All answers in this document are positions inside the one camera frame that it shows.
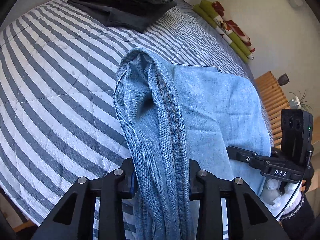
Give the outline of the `light blue denim jeans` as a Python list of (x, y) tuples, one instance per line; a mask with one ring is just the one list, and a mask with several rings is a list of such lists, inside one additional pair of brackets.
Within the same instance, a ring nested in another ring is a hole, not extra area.
[(240, 177), (256, 194), (265, 178), (230, 160), (228, 146), (268, 156), (270, 135), (249, 79), (211, 66), (174, 64), (134, 48), (117, 70), (113, 100), (132, 154), (139, 239), (193, 239), (199, 210), (189, 199), (189, 160), (216, 177)]

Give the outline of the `wooden slatted headboard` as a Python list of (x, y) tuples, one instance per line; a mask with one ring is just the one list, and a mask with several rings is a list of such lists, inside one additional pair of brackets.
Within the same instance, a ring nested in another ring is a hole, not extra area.
[(289, 102), (271, 71), (255, 79), (260, 97), (265, 107), (271, 126), (273, 145), (281, 146), (281, 110), (289, 109)]

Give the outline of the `small potted plant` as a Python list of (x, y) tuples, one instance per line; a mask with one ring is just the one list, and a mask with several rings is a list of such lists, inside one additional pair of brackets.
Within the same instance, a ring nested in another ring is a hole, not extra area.
[(292, 94), (292, 98), (289, 100), (289, 106), (291, 109), (301, 109), (307, 112), (312, 111), (312, 107), (308, 104), (306, 98), (306, 90), (302, 94), (300, 90), (298, 90), (298, 94), (294, 92), (290, 92)]

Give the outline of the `dark ceramic vase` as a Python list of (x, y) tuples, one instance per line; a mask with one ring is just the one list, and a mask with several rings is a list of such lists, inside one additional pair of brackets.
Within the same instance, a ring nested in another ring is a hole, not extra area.
[(290, 80), (287, 74), (283, 74), (277, 79), (277, 82), (280, 86), (284, 86), (287, 85), (290, 82)]

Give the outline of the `blue white striped quilt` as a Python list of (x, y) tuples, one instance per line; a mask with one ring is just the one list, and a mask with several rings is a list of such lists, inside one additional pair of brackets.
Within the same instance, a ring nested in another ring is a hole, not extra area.
[[(38, 227), (78, 178), (102, 178), (132, 159), (113, 95), (121, 59), (134, 48), (252, 83), (240, 57), (184, 2), (143, 33), (106, 27), (67, 0), (1, 32), (1, 188)], [(137, 181), (122, 201), (125, 239), (139, 239), (138, 189)]]

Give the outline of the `red white folded blanket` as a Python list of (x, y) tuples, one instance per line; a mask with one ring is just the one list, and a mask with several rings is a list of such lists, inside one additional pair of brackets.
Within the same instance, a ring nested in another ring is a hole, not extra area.
[(225, 12), (225, 9), (219, 1), (212, 3), (212, 7), (215, 11), (223, 18), (223, 20), (228, 24), (228, 26), (238, 35), (240, 40), (249, 49), (251, 53), (255, 51), (255, 47), (252, 45), (249, 36), (231, 19), (231, 16)]

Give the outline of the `black folded garment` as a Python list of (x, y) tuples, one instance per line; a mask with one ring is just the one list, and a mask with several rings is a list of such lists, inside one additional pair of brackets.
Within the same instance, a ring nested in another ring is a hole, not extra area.
[(153, 4), (146, 0), (68, 0), (106, 27), (125, 27), (140, 33), (154, 24), (175, 1)]

